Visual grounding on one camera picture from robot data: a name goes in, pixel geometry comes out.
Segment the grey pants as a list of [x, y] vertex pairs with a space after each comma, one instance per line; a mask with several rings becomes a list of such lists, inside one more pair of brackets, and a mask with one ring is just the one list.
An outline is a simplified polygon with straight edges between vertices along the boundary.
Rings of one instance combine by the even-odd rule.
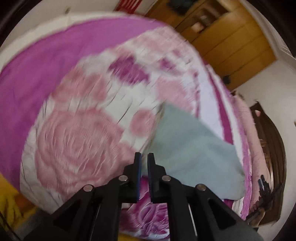
[[204, 184], [221, 199], [245, 195], [245, 174], [234, 145], [217, 137], [201, 120], [162, 103], [144, 154], [182, 184]]

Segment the pink rolled quilt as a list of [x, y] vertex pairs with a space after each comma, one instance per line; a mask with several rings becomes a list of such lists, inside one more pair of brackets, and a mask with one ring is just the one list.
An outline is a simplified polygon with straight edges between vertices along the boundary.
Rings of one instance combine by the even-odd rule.
[[242, 127], [250, 151], [252, 180], [250, 206], [252, 206], [259, 199], [258, 180], [260, 179], [261, 175], [264, 176], [266, 182], [270, 185], [271, 188], [273, 187], [273, 185], [271, 183], [271, 176], [267, 168], [265, 156], [261, 147], [261, 142], [258, 136], [257, 129], [255, 127], [255, 122], [254, 118], [252, 117], [251, 110], [247, 103], [240, 96], [235, 95], [233, 96], [233, 98], [234, 104], [238, 110], [240, 122], [242, 123]]

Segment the dark wooden headboard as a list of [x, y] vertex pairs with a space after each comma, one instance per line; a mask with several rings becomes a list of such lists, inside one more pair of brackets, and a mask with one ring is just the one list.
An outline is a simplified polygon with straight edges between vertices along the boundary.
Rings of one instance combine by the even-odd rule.
[[281, 186], [271, 208], [267, 211], [262, 220], [262, 224], [266, 225], [275, 223], [280, 219], [283, 204], [283, 192], [287, 177], [287, 159], [281, 135], [273, 121], [263, 110], [261, 104], [256, 102], [250, 107], [250, 110], [263, 149], [267, 168], [269, 170], [271, 178], [270, 187], [276, 188]]

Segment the floral purple bedspread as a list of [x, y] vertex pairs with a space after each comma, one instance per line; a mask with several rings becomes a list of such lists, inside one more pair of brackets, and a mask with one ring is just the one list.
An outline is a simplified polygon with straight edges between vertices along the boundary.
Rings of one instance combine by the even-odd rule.
[[84, 185], [106, 184], [146, 156], [165, 102], [234, 145], [245, 195], [222, 200], [248, 215], [251, 157], [233, 95], [190, 43], [135, 16], [50, 28], [1, 54], [1, 173], [16, 189], [53, 213]]

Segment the small black bag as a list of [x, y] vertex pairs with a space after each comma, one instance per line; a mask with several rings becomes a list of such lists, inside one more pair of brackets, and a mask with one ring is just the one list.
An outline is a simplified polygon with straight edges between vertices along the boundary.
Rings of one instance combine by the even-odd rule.
[[230, 76], [229, 75], [225, 75], [223, 78], [222, 78], [222, 81], [225, 85], [229, 85], [231, 83], [231, 80], [230, 80]]

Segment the wooden wardrobe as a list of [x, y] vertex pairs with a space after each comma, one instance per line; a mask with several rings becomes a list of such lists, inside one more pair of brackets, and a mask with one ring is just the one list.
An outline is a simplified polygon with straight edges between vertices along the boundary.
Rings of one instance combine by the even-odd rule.
[[183, 14], [171, 1], [156, 1], [146, 16], [180, 33], [234, 90], [276, 61], [257, 21], [240, 1], [196, 1]]

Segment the red wooden chair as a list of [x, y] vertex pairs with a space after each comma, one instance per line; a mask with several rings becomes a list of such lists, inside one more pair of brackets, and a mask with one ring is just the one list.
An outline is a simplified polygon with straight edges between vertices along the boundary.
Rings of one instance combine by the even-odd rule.
[[141, 3], [142, 0], [121, 0], [114, 11], [124, 11], [128, 14], [133, 14]]

